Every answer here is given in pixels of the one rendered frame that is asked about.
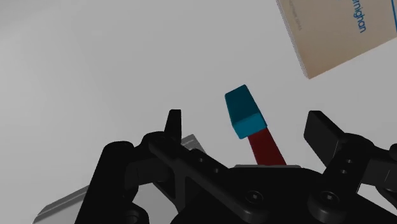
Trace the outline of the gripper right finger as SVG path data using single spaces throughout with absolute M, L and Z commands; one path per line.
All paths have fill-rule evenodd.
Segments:
M 397 208 L 397 146 L 384 150 L 346 133 L 321 111 L 309 111 L 303 137 L 326 167 L 307 201 L 316 220 L 397 224 L 397 215 L 358 195 L 362 184 L 371 185 Z

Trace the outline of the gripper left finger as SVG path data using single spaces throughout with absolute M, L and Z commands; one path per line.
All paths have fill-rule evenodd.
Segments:
M 170 224 L 265 224 L 265 196 L 238 181 L 242 172 L 182 146 L 181 110 L 172 109 L 164 130 L 146 134 L 138 146 L 117 141 L 103 148 L 74 224 L 150 224 L 133 203 L 148 183 L 176 207 Z

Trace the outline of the beige book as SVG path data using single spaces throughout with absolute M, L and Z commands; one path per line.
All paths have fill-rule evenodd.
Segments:
M 276 0 L 308 79 L 397 38 L 397 0 Z

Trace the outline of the teal and red block tool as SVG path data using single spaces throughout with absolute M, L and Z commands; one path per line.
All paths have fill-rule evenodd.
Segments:
M 258 165 L 286 165 L 268 125 L 251 95 L 242 85 L 225 94 L 232 127 L 239 139 L 248 139 Z

